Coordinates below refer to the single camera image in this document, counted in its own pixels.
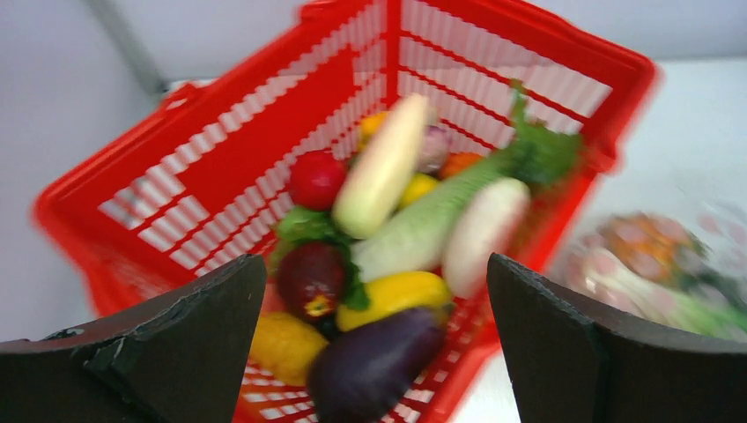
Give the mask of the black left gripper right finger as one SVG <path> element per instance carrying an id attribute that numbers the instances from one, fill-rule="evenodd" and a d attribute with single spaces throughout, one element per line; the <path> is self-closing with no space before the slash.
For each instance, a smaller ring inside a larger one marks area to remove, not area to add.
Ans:
<path id="1" fill-rule="evenodd" d="M 487 287 L 522 421 L 745 421 L 745 343 L 649 322 L 498 254 Z"/>

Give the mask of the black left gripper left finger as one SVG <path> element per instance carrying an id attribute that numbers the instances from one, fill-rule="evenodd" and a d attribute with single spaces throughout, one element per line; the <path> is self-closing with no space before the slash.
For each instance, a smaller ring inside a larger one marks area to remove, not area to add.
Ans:
<path id="1" fill-rule="evenodd" d="M 266 278 L 244 255 L 114 315 L 2 343 L 2 421 L 231 421 Z"/>

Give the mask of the clear zip top bag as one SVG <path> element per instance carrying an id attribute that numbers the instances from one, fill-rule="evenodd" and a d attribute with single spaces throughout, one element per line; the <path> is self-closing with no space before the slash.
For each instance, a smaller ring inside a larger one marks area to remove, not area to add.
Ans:
<path id="1" fill-rule="evenodd" d="M 673 213 L 593 217 L 561 250 L 552 281 L 648 321 L 746 339 L 746 212 L 695 202 Z"/>

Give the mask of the red plastic shopping basket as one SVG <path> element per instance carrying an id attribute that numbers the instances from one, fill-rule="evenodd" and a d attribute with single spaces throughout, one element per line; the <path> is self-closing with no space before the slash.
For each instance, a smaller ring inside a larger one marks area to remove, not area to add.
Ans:
<path id="1" fill-rule="evenodd" d="M 457 152 L 511 136 L 509 82 L 555 131 L 580 132 L 584 170 L 512 250 L 540 270 L 657 75 L 647 57 L 524 1 L 319 1 L 287 34 L 150 117 L 54 182 L 35 214 L 112 315 L 245 253 L 268 255 L 303 150 L 349 158 L 359 122 L 405 93 L 437 105 Z"/>

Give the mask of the toy pineapple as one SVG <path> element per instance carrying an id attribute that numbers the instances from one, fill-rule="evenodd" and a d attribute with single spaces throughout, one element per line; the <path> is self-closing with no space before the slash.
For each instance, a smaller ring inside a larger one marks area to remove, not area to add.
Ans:
<path id="1" fill-rule="evenodd" d="M 609 218 L 599 227 L 605 247 L 638 276 L 679 289 L 684 274 L 705 268 L 706 250 L 679 221 L 635 212 Z"/>

